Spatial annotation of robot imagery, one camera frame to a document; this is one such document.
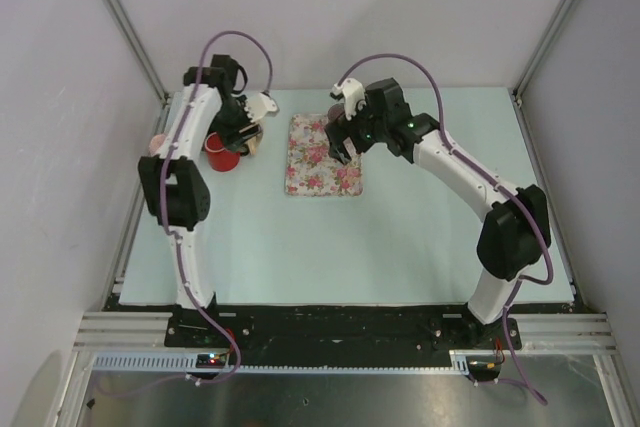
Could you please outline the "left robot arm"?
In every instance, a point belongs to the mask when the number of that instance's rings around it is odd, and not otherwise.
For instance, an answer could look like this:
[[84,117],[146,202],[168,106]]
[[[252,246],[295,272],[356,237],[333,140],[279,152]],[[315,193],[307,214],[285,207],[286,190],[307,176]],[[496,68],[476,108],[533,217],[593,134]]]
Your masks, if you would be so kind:
[[236,86],[239,79],[247,79],[246,71],[229,55],[215,54],[209,65],[189,68],[176,118],[138,161],[148,212],[169,238],[176,304],[186,309],[206,308],[215,298],[200,240],[211,193],[197,160],[209,138],[220,143],[223,154],[248,155],[263,133],[261,121],[278,111],[267,94],[244,95]]

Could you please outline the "purple mug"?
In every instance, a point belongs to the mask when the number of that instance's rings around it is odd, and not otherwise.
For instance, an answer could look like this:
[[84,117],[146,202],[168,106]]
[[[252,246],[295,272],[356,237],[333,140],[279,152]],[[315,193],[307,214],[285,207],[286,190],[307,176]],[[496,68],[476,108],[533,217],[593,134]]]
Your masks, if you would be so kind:
[[327,119],[329,123],[342,123],[345,118],[345,111],[343,104],[334,104],[327,112]]

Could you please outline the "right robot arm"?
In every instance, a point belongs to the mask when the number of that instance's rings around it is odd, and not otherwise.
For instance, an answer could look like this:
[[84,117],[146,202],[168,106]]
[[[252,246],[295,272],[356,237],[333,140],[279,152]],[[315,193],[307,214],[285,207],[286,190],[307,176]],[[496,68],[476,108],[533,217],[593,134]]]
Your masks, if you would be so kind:
[[476,254],[483,271],[466,304],[464,340],[486,347],[498,335],[498,320],[511,307],[528,270],[552,263],[550,222],[543,190],[518,187],[478,163],[452,141],[441,121],[413,114],[398,82],[363,86],[353,78],[335,84],[325,133],[331,158],[346,165],[353,154],[383,144],[396,157],[437,177],[478,216],[482,229]]

